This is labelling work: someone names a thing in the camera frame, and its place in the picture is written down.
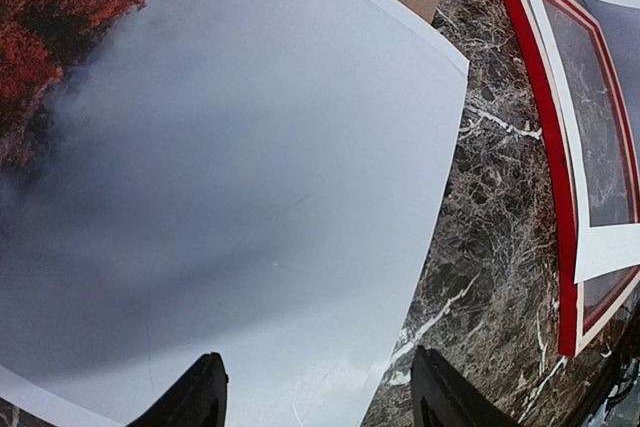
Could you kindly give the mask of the white photo mat board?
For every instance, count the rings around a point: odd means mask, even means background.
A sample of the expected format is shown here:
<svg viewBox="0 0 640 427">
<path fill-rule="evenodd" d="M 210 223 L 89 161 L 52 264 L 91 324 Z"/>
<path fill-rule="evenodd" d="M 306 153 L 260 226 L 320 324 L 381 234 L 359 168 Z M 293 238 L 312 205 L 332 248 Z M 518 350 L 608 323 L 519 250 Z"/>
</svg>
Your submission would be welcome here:
<svg viewBox="0 0 640 427">
<path fill-rule="evenodd" d="M 578 224 L 574 281 L 584 282 L 639 263 L 639 246 L 636 244 L 639 240 L 639 225 L 591 225 L 582 142 L 566 73 L 542 0 L 529 2 L 552 71 L 566 140 L 569 143 Z"/>
</svg>

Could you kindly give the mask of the clear plastic sheet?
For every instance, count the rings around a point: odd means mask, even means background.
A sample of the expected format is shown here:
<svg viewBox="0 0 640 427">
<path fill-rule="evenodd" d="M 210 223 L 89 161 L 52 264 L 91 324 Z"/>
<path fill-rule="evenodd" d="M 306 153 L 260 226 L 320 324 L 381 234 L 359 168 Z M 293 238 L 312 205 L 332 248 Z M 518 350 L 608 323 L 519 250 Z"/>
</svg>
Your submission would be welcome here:
<svg viewBox="0 0 640 427">
<path fill-rule="evenodd" d="M 562 60 L 581 139 L 590 224 L 636 221 L 621 127 L 591 30 L 558 3 L 543 0 Z"/>
</svg>

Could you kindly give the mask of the autumn forest photo print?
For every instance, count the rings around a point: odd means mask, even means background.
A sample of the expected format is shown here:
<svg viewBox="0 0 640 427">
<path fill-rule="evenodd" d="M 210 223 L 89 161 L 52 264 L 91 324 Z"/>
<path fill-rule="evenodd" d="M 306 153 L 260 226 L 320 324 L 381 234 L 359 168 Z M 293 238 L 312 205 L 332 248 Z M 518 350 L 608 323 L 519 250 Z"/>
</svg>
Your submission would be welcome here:
<svg viewBox="0 0 640 427">
<path fill-rule="evenodd" d="M 230 426 L 357 426 L 434 232 L 468 60 L 396 0 L 148 0 L 1 216 L 1 395 L 122 426 L 201 355 Z"/>
</svg>

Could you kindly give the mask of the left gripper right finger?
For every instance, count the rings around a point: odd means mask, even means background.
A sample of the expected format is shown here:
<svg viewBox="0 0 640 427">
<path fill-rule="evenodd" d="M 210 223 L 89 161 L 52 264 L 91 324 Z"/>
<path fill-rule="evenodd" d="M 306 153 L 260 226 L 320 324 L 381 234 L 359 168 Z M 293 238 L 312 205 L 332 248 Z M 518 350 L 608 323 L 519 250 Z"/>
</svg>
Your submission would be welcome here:
<svg viewBox="0 0 640 427">
<path fill-rule="evenodd" d="M 414 426 L 519 426 L 435 349 L 416 348 L 410 390 Z"/>
</svg>

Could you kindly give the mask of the red wooden picture frame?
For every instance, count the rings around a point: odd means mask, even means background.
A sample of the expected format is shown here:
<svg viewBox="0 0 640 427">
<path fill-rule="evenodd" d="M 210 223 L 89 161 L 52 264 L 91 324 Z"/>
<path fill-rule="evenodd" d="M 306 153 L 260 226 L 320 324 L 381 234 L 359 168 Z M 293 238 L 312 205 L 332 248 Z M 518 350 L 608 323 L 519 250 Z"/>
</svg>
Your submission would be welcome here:
<svg viewBox="0 0 640 427">
<path fill-rule="evenodd" d="M 611 89 L 612 106 L 621 127 L 636 210 L 634 223 L 639 225 L 639 137 L 632 130 L 630 106 L 624 97 L 602 24 L 584 0 L 551 1 L 566 9 L 593 35 L 596 53 Z M 574 281 L 578 227 L 575 185 L 569 143 L 552 71 L 529 0 L 504 2 L 532 85 L 551 172 L 559 248 L 559 352 L 575 357 L 600 333 L 638 286 L 639 263 L 584 282 Z"/>
</svg>

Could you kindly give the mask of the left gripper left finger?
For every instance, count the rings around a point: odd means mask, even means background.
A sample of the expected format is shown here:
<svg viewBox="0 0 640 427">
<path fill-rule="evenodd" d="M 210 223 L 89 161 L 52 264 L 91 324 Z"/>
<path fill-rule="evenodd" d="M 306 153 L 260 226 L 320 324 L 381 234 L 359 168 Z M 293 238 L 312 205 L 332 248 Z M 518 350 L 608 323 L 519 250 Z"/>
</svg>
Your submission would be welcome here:
<svg viewBox="0 0 640 427">
<path fill-rule="evenodd" d="M 218 353 L 200 356 L 130 427 L 223 427 L 228 375 Z"/>
</svg>

